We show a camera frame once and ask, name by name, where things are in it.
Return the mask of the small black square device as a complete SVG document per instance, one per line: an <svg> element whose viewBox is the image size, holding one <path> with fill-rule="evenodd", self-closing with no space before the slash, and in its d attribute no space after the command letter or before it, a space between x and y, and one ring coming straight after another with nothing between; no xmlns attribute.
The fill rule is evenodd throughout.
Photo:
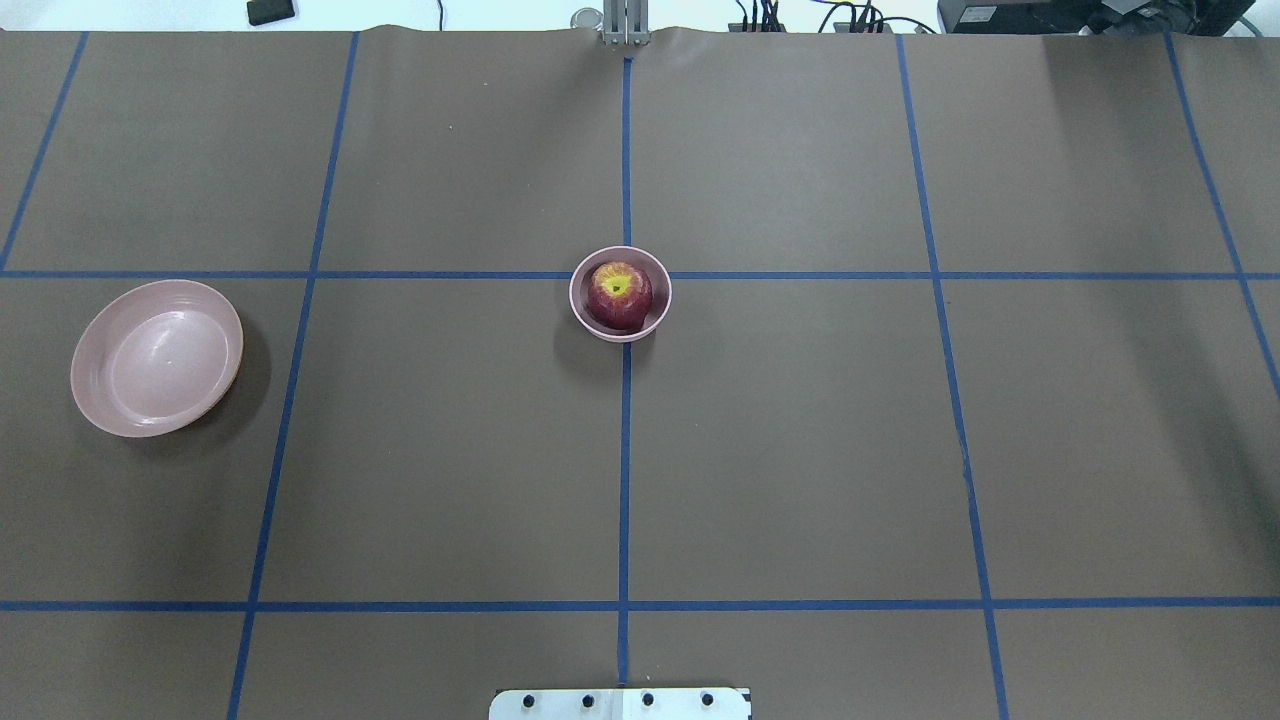
<svg viewBox="0 0 1280 720"><path fill-rule="evenodd" d="M250 0L244 3L244 9L251 27L268 26L296 17L293 0Z"/></svg>

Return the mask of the pink plate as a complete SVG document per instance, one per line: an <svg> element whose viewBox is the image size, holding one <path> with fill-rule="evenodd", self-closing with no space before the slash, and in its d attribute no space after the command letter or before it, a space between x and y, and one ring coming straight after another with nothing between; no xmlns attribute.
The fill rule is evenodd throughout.
<svg viewBox="0 0 1280 720"><path fill-rule="evenodd" d="M244 331L218 290L187 279L138 286L84 328L70 360L72 397L109 434L179 430L221 401L241 369Z"/></svg>

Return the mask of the red apple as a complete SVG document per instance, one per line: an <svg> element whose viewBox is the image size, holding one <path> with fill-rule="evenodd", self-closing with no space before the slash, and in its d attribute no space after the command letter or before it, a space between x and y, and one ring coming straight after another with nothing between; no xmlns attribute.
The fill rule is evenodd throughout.
<svg viewBox="0 0 1280 720"><path fill-rule="evenodd" d="M617 334L639 332L653 299L649 274L632 263L603 263L588 278L588 314Z"/></svg>

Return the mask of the aluminium frame post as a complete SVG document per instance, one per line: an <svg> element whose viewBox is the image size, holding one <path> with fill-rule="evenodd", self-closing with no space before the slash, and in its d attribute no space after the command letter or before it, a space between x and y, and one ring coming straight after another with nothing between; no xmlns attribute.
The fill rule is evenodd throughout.
<svg viewBox="0 0 1280 720"><path fill-rule="evenodd" d="M602 41L611 46L644 46L652 41L648 0L605 0Z"/></svg>

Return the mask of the pink bowl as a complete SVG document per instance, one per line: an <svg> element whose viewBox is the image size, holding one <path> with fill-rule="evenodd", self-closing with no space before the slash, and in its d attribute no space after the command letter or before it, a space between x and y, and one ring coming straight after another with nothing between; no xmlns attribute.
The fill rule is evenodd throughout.
<svg viewBox="0 0 1280 720"><path fill-rule="evenodd" d="M634 342L653 334L672 304L667 268L650 252L611 246L588 255L570 277L568 305L600 340Z"/></svg>

